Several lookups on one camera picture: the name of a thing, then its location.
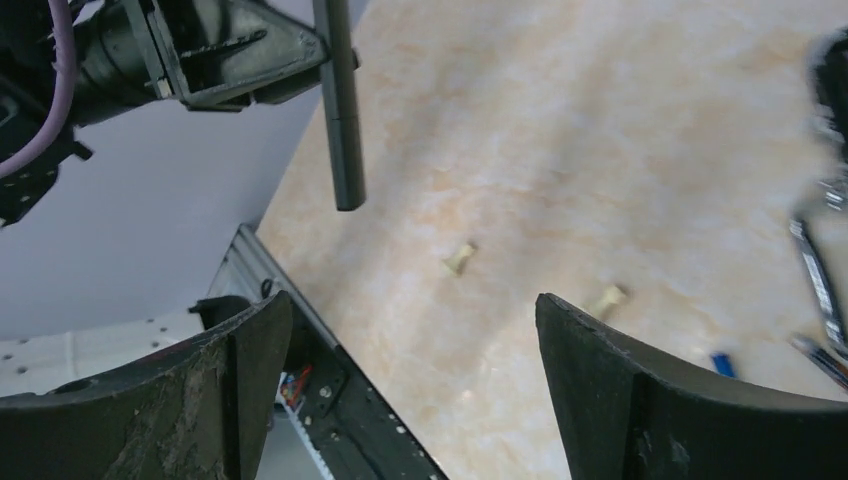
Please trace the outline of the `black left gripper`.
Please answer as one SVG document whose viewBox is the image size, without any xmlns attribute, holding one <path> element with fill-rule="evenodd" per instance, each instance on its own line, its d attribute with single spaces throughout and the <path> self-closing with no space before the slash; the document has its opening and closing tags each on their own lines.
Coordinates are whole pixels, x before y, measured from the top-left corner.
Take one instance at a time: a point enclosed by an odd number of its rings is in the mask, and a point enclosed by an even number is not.
<svg viewBox="0 0 848 480">
<path fill-rule="evenodd" d="M 277 105 L 319 85 L 338 51 L 265 1 L 106 1 L 74 37 L 75 126 L 160 100 L 199 112 Z"/>
</svg>

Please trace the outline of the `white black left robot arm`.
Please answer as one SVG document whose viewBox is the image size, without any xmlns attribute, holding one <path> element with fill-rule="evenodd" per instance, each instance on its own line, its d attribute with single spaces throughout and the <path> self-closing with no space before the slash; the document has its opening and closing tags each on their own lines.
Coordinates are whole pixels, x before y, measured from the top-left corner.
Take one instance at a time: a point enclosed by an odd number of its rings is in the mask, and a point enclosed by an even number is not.
<svg viewBox="0 0 848 480">
<path fill-rule="evenodd" d="M 89 159 L 77 129 L 160 100 L 237 113 L 323 93 L 336 207 L 366 200 L 349 8 L 317 1 L 306 24 L 266 1 L 1 5 L 1 223 L 21 221 L 61 163 Z"/>
</svg>

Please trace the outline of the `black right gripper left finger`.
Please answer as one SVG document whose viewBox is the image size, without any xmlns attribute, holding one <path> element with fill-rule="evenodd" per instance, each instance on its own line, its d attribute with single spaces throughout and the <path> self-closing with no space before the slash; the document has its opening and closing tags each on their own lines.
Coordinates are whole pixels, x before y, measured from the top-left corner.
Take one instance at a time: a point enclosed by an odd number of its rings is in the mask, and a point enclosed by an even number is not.
<svg viewBox="0 0 848 480">
<path fill-rule="evenodd" d="M 292 325 L 281 292 L 126 365 L 4 397 L 2 477 L 254 478 Z"/>
</svg>

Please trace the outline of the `blue battery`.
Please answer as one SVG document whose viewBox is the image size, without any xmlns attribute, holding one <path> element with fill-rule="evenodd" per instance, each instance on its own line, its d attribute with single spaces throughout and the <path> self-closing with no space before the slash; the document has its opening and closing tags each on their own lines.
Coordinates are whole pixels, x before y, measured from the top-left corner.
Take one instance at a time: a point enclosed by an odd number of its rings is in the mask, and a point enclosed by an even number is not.
<svg viewBox="0 0 848 480">
<path fill-rule="evenodd" d="M 729 354 L 725 352 L 713 352 L 710 355 L 710 360 L 715 371 L 728 378 L 736 378 L 737 373 Z"/>
</svg>

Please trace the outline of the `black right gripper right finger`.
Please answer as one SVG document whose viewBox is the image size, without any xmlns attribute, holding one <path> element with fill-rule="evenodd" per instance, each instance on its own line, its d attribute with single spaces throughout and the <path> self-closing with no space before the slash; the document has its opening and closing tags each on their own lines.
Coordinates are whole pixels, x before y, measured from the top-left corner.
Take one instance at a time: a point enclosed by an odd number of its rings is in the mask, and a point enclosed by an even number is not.
<svg viewBox="0 0 848 480">
<path fill-rule="evenodd" d="M 843 479 L 847 406 L 721 376 L 545 293 L 540 354 L 575 479 Z"/>
</svg>

